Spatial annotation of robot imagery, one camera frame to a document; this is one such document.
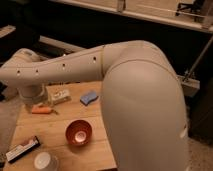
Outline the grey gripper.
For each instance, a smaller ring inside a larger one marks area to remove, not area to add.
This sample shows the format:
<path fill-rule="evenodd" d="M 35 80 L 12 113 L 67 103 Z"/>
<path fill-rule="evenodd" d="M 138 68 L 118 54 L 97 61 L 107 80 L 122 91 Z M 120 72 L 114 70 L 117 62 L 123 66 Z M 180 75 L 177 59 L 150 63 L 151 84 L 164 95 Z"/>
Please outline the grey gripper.
<path fill-rule="evenodd" d="M 47 99 L 47 90 L 43 85 L 21 87 L 20 98 L 25 104 L 37 104 Z"/>

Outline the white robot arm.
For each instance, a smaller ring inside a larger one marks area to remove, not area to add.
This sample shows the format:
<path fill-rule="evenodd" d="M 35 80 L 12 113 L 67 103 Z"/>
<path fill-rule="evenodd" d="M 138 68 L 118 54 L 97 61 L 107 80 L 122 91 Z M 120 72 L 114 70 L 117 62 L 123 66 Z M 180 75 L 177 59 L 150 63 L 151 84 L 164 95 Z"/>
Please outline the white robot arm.
<path fill-rule="evenodd" d="M 17 88 L 26 104 L 45 99 L 47 83 L 97 80 L 119 171 L 189 171 L 184 93 L 155 44 L 119 42 L 44 61 L 22 48 L 0 67 L 0 81 Z"/>

